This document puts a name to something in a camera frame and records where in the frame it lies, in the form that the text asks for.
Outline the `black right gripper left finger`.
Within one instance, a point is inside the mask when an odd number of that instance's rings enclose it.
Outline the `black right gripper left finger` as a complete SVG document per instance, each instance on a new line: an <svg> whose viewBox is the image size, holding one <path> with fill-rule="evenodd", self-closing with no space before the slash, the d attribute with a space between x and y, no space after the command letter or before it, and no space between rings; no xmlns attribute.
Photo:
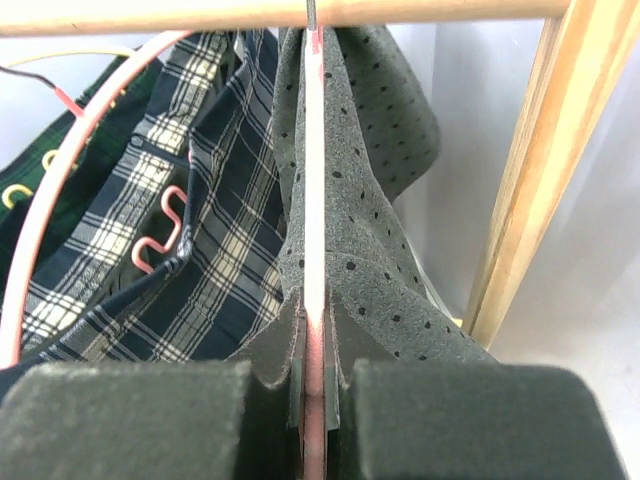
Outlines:
<svg viewBox="0 0 640 480"><path fill-rule="evenodd" d="M233 358L49 362L1 405L5 479L291 479L299 299Z"/></svg>

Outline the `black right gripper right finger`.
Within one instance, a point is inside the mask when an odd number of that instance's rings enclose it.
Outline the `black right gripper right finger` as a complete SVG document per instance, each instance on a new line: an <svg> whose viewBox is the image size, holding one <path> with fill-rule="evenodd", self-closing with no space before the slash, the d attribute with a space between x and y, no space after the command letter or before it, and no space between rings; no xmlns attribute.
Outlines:
<svg viewBox="0 0 640 480"><path fill-rule="evenodd" d="M403 363L338 295L332 347L332 479L622 479L591 390L570 371L426 359Z"/></svg>

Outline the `grey dotted skirt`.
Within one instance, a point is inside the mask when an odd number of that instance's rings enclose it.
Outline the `grey dotted skirt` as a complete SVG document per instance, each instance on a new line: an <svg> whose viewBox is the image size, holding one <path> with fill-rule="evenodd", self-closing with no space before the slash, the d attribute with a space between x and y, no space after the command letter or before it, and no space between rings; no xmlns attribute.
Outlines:
<svg viewBox="0 0 640 480"><path fill-rule="evenodd" d="M393 201L440 146L418 80L383 26L328 28L326 276L342 349L402 361L486 362L488 353L427 297Z"/></svg>

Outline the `navy cream plaid skirt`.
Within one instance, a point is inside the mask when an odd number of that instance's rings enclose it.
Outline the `navy cream plaid skirt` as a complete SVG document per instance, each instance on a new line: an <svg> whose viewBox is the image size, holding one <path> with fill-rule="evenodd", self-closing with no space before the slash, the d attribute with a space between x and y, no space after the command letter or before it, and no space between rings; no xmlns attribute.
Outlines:
<svg viewBox="0 0 640 480"><path fill-rule="evenodd" d="M231 356L278 313L277 41L200 32L129 84L116 163L38 267L24 362Z"/></svg>

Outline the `pink wavy hanger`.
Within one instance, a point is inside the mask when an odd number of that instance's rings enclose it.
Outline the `pink wavy hanger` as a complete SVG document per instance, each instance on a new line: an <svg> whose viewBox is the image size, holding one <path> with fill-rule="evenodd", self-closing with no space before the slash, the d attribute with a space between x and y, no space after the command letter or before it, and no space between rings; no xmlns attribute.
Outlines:
<svg viewBox="0 0 640 480"><path fill-rule="evenodd" d="M32 197L10 265L1 307L1 367L19 361L24 307L29 282L42 239L63 185L76 157L106 113L111 102L137 74L159 54L191 34L188 30L162 32L135 50L99 88L86 107L75 114L75 122L63 139L52 165Z"/></svg>

